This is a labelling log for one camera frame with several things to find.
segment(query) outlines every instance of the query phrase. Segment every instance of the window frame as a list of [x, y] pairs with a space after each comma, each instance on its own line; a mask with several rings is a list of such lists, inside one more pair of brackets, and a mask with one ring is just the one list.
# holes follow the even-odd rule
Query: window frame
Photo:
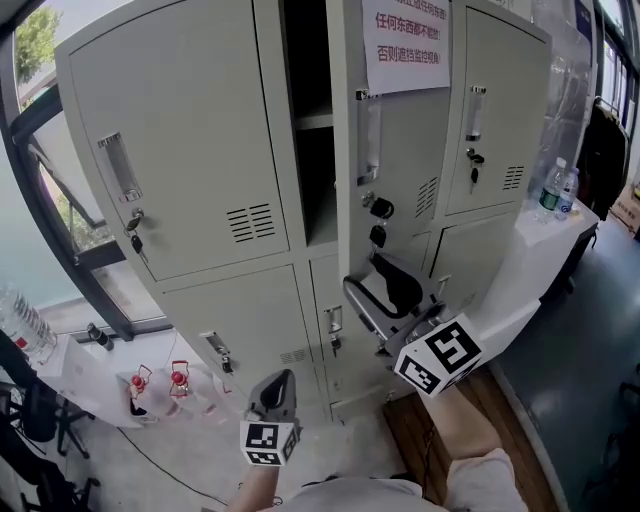
[[[636, 108], [633, 112], [633, 119], [631, 120], [631, 131], [628, 133], [629, 140], [633, 139], [635, 133], [635, 124], [638, 113], [638, 83], [640, 81], [640, 62], [638, 61], [638, 26], [635, 17], [635, 11], [632, 4], [633, 0], [620, 0], [620, 7], [622, 10], [622, 18], [624, 24], [623, 35], [616, 24], [609, 18], [606, 11], [600, 5], [599, 0], [594, 0], [593, 6], [595, 11], [595, 23], [596, 23], [596, 44], [597, 62], [598, 62], [598, 75], [596, 77], [596, 96], [601, 97], [602, 87], [604, 82], [604, 41], [611, 46], [616, 55], [616, 61], [614, 65], [614, 101], [613, 105], [610, 105], [612, 110], [617, 110], [618, 119], [622, 126], [627, 126], [627, 116], [629, 114], [629, 104], [633, 101]], [[621, 67], [626, 69], [626, 87], [624, 88], [624, 98], [619, 99], [619, 108], [616, 109], [615, 97], [620, 90], [620, 84], [618, 75], [621, 67], [618, 66], [618, 60]]]
[[[173, 325], [167, 317], [132, 321], [108, 295], [92, 271], [125, 261], [122, 250], [115, 241], [77, 252], [69, 230], [58, 212], [42, 176], [40, 160], [29, 151], [29, 144], [37, 144], [34, 133], [45, 123], [63, 111], [58, 84], [35, 99], [20, 112], [14, 68], [15, 29], [44, 0], [32, 0], [16, 15], [0, 26], [0, 133], [7, 151], [9, 163], [18, 187], [29, 211], [42, 233], [49, 249], [56, 257], [82, 296], [107, 323], [103, 329], [113, 338], [132, 341], [138, 334], [167, 329]], [[63, 193], [77, 211], [75, 198]], [[73, 332], [78, 341], [90, 341], [85, 331]]]

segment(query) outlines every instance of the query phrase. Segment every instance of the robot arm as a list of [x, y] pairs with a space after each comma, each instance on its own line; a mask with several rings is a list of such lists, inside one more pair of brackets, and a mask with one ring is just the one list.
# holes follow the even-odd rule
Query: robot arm
[[[464, 314], [454, 317], [425, 277], [401, 260], [374, 252], [370, 261], [385, 289], [378, 289], [376, 297], [347, 276], [343, 290], [358, 317], [378, 336], [376, 355], [387, 368], [435, 396], [478, 366], [484, 348]], [[395, 311], [383, 304], [382, 296]]]
[[270, 375], [249, 396], [240, 424], [240, 447], [255, 466], [284, 466], [300, 440], [296, 379], [291, 370]]

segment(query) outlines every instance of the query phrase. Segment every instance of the tree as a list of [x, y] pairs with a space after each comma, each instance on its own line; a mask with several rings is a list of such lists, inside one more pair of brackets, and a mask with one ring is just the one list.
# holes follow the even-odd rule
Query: tree
[[73, 233], [77, 251], [86, 251], [114, 239], [107, 226], [92, 229], [78, 212], [69, 207], [69, 200], [64, 194], [60, 194], [55, 203], [62, 221], [69, 232]]
[[18, 84], [27, 83], [43, 64], [53, 61], [53, 36], [61, 16], [51, 7], [40, 7], [16, 30]]

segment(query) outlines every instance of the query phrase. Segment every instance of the paper sign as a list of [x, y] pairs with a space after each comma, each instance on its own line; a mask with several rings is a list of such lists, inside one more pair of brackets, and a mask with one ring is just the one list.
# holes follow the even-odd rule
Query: paper sign
[[449, 87], [449, 0], [362, 0], [370, 94]]

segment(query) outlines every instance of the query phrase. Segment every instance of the person's arm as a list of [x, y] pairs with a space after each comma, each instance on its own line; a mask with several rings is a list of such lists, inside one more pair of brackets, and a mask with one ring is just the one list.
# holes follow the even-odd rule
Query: person's arm
[[482, 457], [502, 447], [493, 425], [455, 386], [434, 398], [420, 397], [452, 459]]
[[280, 468], [253, 466], [226, 512], [257, 512], [273, 507]]

